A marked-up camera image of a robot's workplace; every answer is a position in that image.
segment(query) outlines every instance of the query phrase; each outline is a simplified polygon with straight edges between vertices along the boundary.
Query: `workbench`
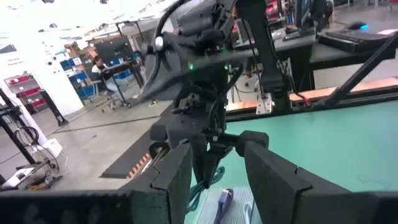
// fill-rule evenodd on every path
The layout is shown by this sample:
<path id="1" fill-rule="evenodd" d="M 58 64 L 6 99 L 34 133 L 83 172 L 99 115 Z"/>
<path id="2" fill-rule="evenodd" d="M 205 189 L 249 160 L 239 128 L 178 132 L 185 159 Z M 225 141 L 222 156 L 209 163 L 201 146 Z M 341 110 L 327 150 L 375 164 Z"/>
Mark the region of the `workbench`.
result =
<path id="1" fill-rule="evenodd" d="M 269 150 L 350 191 L 398 190 L 396 111 L 398 101 L 390 101 L 228 123 L 227 133 L 265 132 Z M 220 166 L 226 172 L 211 187 L 248 185 L 244 159 L 235 151 Z M 195 223 L 204 199 L 202 195 L 198 210 L 185 223 Z"/>
<path id="2" fill-rule="evenodd" d="M 373 22 L 369 25 L 369 30 L 367 30 L 367 32 L 377 33 L 386 29 L 388 29 L 388 27 Z M 286 36 L 285 29 L 278 29 L 274 32 L 281 33 L 282 38 Z M 313 77 L 314 70 L 364 63 L 375 52 L 345 52 L 340 49 L 319 44 L 315 34 L 285 42 L 282 41 L 282 39 L 277 39 L 274 41 L 274 45 L 279 60 L 284 61 L 288 58 L 290 59 L 292 76 L 297 91 L 315 89 L 315 81 Z M 235 46 L 235 49 L 250 49 L 249 41 Z M 391 51 L 384 57 L 384 60 L 395 57 L 396 50 L 391 49 Z"/>

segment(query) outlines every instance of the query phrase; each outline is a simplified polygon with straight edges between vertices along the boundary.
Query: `cable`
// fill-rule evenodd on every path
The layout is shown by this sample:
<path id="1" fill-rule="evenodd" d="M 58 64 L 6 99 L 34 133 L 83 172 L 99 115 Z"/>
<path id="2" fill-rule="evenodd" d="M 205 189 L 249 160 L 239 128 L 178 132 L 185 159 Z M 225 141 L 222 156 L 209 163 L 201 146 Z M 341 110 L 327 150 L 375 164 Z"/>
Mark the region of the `cable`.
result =
<path id="1" fill-rule="evenodd" d="M 252 206 L 249 203 L 245 203 L 243 206 L 244 223 L 251 223 Z"/>
<path id="2" fill-rule="evenodd" d="M 224 167 L 217 168 L 210 185 L 219 182 L 221 178 L 223 178 L 224 173 L 225 173 Z M 190 188 L 190 200 L 187 206 L 186 214 L 188 214 L 189 212 L 194 212 L 198 208 L 200 195 L 204 190 L 205 187 L 203 186 L 202 182 L 197 183 L 195 186 Z"/>
<path id="3" fill-rule="evenodd" d="M 259 80 L 261 80 L 260 73 L 259 73 L 259 67 L 258 67 L 258 65 L 257 65 L 256 53 L 255 53 L 255 51 L 254 51 L 253 43 L 251 42 L 251 38 L 250 38 L 250 35 L 249 35 L 248 28 L 246 27 L 245 21 L 243 21 L 242 24 L 243 24 L 244 31 L 246 32 L 246 35 L 249 37 L 249 45 L 250 45 L 251 51 L 252 51 L 252 53 L 253 53 L 254 66 L 256 67 L 257 77 L 258 77 Z M 263 94 L 264 91 L 263 91 L 263 89 L 262 89 L 262 86 L 261 86 L 261 85 L 259 85 L 259 86 L 260 86 L 260 92 L 261 92 L 261 94 Z"/>
<path id="4" fill-rule="evenodd" d="M 167 19 L 171 16 L 171 14 L 178 9 L 178 7 L 180 7 L 182 4 L 185 3 L 186 0 L 178 0 L 175 3 L 173 3 L 168 9 L 167 11 L 163 14 L 163 16 L 159 19 L 159 22 L 156 25 L 155 28 L 155 33 L 154 33 L 154 40 L 156 40 L 157 37 L 159 37 L 161 35 L 162 29 L 164 24 L 166 23 Z M 152 68 L 152 70 L 150 71 L 150 74 L 148 76 L 147 81 L 145 82 L 144 86 L 142 87 L 143 90 L 146 89 L 147 85 L 151 85 L 158 72 L 159 72 L 159 68 L 160 68 L 160 52 L 156 52 L 155 53 L 155 65 Z"/>
<path id="5" fill-rule="evenodd" d="M 241 93 L 255 93 L 254 90 L 253 90 L 253 91 L 243 91 L 243 90 L 240 90 L 240 89 L 238 88 L 238 86 L 236 86 L 236 85 L 234 85 L 234 87 L 235 87 L 235 89 L 236 89 L 237 91 L 239 91 L 239 92 L 241 92 Z"/>
<path id="6" fill-rule="evenodd" d="M 215 118 L 217 108 L 220 106 L 220 102 L 223 99 L 223 97 L 228 93 L 228 91 L 232 88 L 232 86 L 234 86 L 236 81 L 241 76 L 241 70 L 242 70 L 242 68 L 240 67 L 238 70 L 234 71 L 234 74 L 233 74 L 232 78 L 230 79 L 230 81 L 226 84 L 225 89 L 218 95 L 217 99 L 211 105 L 209 116 L 208 116 L 210 128 L 213 128 L 213 129 L 215 128 L 213 121 Z"/>
<path id="7" fill-rule="evenodd" d="M 220 198 L 218 199 L 218 209 L 216 213 L 216 217 L 214 219 L 214 224 L 221 224 L 221 221 L 227 214 L 232 200 L 234 198 L 234 191 L 232 189 L 224 189 L 221 193 Z"/>
<path id="8" fill-rule="evenodd" d="M 19 107 L 19 105 L 15 101 L 13 101 L 10 98 L 9 98 L 9 100 L 12 103 L 14 103 L 16 106 Z M 25 121 L 27 121 L 27 119 L 25 118 L 24 114 L 22 112 L 21 112 L 21 114 L 22 114 L 22 117 L 25 119 Z M 24 147 L 30 147 L 33 151 L 35 151 L 36 153 L 40 154 L 44 158 L 44 161 L 49 163 L 48 166 L 51 169 L 50 159 L 37 146 L 40 146 L 43 150 L 47 151 L 47 153 L 50 154 L 52 159 L 55 161 L 56 169 L 57 169 L 57 172 L 59 173 L 60 167 L 59 167 L 57 158 L 55 158 L 55 156 L 46 147 L 43 147 L 42 145 L 39 144 L 39 132 L 35 128 L 30 127 L 30 126 L 20 126 L 17 121 L 15 121 L 12 117 L 10 117 L 10 118 L 17 125 L 17 130 L 14 131 L 14 134 L 12 135 L 12 138 L 15 141 L 21 142 Z M 23 138 L 21 136 L 21 132 L 24 134 L 25 138 L 27 138 L 29 142 L 25 142 L 23 140 Z"/>
<path id="9" fill-rule="evenodd" d="M 64 164 L 65 167 L 68 169 L 68 171 L 66 171 L 66 173 L 64 173 L 64 174 L 59 174 L 59 175 L 62 175 L 62 176 L 65 176 L 65 175 L 69 174 L 69 172 L 70 172 L 70 167 L 68 166 L 68 160 L 69 160 L 69 158 L 68 158 L 68 156 L 65 155 L 65 153 L 64 153 L 64 151 L 65 151 L 66 149 L 67 149 L 67 147 L 65 146 L 65 147 L 62 149 L 62 151 L 61 151 L 61 155 L 65 158 L 65 162 L 64 162 L 63 164 Z"/>
<path id="10" fill-rule="evenodd" d="M 296 90 L 296 87 L 295 87 L 294 81 L 293 81 L 293 77 L 292 77 L 291 75 L 287 75 L 287 76 L 288 76 L 290 85 L 292 86 L 293 93 L 296 94 L 296 95 L 297 95 L 298 97 L 300 97 L 301 99 L 303 99 L 303 102 L 304 102 L 305 106 L 311 106 L 311 107 L 312 107 L 312 104 L 311 104 L 310 100 L 309 100 L 307 97 L 301 95 L 301 94 Z"/>

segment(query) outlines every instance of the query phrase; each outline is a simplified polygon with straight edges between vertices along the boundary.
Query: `concrete floor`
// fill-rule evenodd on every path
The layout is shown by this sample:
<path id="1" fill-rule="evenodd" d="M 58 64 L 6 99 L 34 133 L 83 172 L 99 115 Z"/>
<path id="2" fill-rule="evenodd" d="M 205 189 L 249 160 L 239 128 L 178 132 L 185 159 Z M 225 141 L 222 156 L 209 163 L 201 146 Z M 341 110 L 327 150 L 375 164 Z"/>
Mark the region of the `concrete floor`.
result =
<path id="1" fill-rule="evenodd" d="M 385 7 L 375 9 L 373 7 L 357 9 L 339 9 L 335 14 L 335 19 L 340 23 L 363 20 L 375 24 L 383 24 L 388 28 L 398 28 L 398 12 L 388 13 Z M 336 72 L 336 70 L 322 71 L 321 78 L 323 83 L 339 84 L 343 83 L 352 75 L 353 67 L 347 68 L 349 72 Z M 245 89 L 243 83 L 245 78 L 240 79 L 238 87 Z M 128 96 L 137 92 L 136 89 L 129 90 Z M 253 94 L 240 94 L 242 100 L 250 100 Z M 65 147 L 63 154 L 58 157 L 61 173 L 66 174 L 64 179 L 53 189 L 116 189 L 127 182 L 124 179 L 102 179 L 100 174 L 109 167 L 129 146 L 131 146 L 151 124 L 157 121 L 157 116 L 170 104 L 170 102 L 160 102 L 157 106 L 148 108 L 147 104 L 139 105 L 133 109 L 119 108 L 116 111 L 107 110 L 101 112 L 101 107 L 94 107 L 87 104 L 85 108 L 67 117 L 70 124 L 58 128 L 51 112 L 43 110 L 34 115 L 34 119 L 42 128 L 42 131 L 49 139 L 55 138 Z M 26 164 L 26 160 L 19 153 L 12 141 L 0 129 L 0 174 L 5 178 L 10 177 L 15 172 L 16 166 Z"/>

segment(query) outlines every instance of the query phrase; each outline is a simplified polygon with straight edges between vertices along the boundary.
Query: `black metal stand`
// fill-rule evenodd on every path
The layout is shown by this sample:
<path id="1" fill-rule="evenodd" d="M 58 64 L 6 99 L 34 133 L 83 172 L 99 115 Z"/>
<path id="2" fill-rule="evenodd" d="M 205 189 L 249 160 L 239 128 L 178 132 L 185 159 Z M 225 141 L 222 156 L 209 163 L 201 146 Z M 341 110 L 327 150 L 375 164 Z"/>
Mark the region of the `black metal stand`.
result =
<path id="1" fill-rule="evenodd" d="M 40 94 L 42 95 L 43 99 L 45 100 L 45 102 L 47 103 L 47 105 L 49 106 L 51 112 L 54 114 L 55 119 L 57 119 L 58 122 L 58 127 L 64 126 L 66 124 L 69 123 L 69 121 L 67 121 L 62 114 L 60 113 L 60 111 L 58 110 L 57 106 L 55 106 L 55 103 L 52 101 L 51 97 L 49 96 L 49 94 L 41 89 L 40 90 Z"/>
<path id="2" fill-rule="evenodd" d="M 14 110 L 14 113 L 9 113 L 8 115 L 14 120 L 14 122 L 20 126 L 20 127 L 26 127 L 26 124 L 24 120 L 21 119 L 20 115 L 22 114 L 19 111 L 19 107 L 15 106 L 11 100 L 8 98 L 8 96 L 3 92 L 3 90 L 0 88 L 0 97 L 2 100 L 6 103 L 8 108 L 12 108 Z M 33 139 L 33 134 L 30 130 L 26 130 L 27 134 L 29 135 L 30 138 Z"/>
<path id="3" fill-rule="evenodd" d="M 20 140 L 18 140 L 18 138 L 14 138 L 14 132 L 11 130 L 11 128 L 8 126 L 8 124 L 6 123 L 6 121 L 3 119 L 3 116 L 5 115 L 11 115 L 12 114 L 12 109 L 7 109 L 5 112 L 0 114 L 0 126 L 2 126 L 2 128 L 5 130 L 5 132 L 7 133 L 7 135 L 10 137 L 10 139 L 13 141 L 13 143 L 17 146 L 17 148 L 19 149 L 19 151 L 22 153 L 22 155 L 24 155 L 24 157 L 26 158 L 26 160 L 30 163 L 30 164 L 36 164 L 36 161 L 33 159 L 33 157 L 29 154 L 29 152 L 26 150 L 26 148 L 22 145 L 22 143 L 20 142 Z"/>
<path id="4" fill-rule="evenodd" d="M 141 36 L 142 41 L 144 42 L 145 38 L 144 38 L 144 35 L 142 34 L 141 28 L 140 28 L 140 26 L 139 26 L 139 24 L 138 24 L 139 21 L 123 21 L 123 22 L 117 22 L 117 23 L 116 23 L 116 27 L 118 28 L 118 32 L 119 32 L 120 36 L 123 36 L 123 33 L 122 33 L 122 31 L 120 30 L 119 25 L 122 24 L 122 23 L 128 24 L 128 23 L 130 23 L 130 22 L 133 22 L 133 23 L 136 24 L 137 29 L 138 29 L 138 33 L 139 33 L 139 35 Z M 138 83 L 138 86 L 139 86 L 139 88 L 141 89 L 141 88 L 144 86 L 144 81 L 143 81 L 143 79 L 142 79 L 141 74 L 140 74 L 140 75 L 137 75 L 137 74 L 136 74 L 136 72 L 137 72 L 137 71 L 136 71 L 136 68 L 134 68 L 134 67 L 131 68 L 131 72 L 132 72 L 132 74 L 134 75 L 134 77 L 136 78 L 137 83 Z"/>
<path id="5" fill-rule="evenodd" d="M 122 103 L 128 105 L 129 103 L 126 101 L 126 99 L 124 99 L 123 93 L 120 90 L 120 87 L 119 87 L 118 83 L 116 82 L 116 79 L 115 79 L 114 75 L 112 75 L 112 79 L 113 79 L 114 84 L 116 85 L 116 88 L 118 89 L 118 92 L 120 94 Z"/>
<path id="6" fill-rule="evenodd" d="M 139 88 L 141 89 L 144 86 L 144 79 L 142 78 L 141 74 L 139 73 L 138 69 L 135 66 L 130 65 L 130 70 L 131 73 L 136 78 Z"/>

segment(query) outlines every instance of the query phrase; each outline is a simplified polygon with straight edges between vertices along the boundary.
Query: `storage shelf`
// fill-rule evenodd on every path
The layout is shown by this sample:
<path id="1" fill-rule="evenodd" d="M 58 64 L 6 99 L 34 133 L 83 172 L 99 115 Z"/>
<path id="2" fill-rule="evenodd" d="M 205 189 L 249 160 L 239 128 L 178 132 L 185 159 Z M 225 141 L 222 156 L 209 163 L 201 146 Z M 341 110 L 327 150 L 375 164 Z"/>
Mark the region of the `storage shelf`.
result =
<path id="1" fill-rule="evenodd" d="M 17 82 L 17 83 L 13 83 L 13 84 L 8 83 L 8 85 L 9 85 L 9 87 L 18 86 L 20 84 L 28 83 L 28 82 L 31 82 L 31 81 L 36 81 L 36 80 L 34 78 L 31 78 L 31 79 L 28 79 L 26 81 Z"/>
<path id="2" fill-rule="evenodd" d="M 24 73 L 22 75 L 7 78 L 4 82 L 22 101 L 22 104 L 30 114 L 37 113 L 48 106 L 42 99 L 42 96 L 37 95 L 40 93 L 40 87 L 36 79 L 30 73 Z"/>

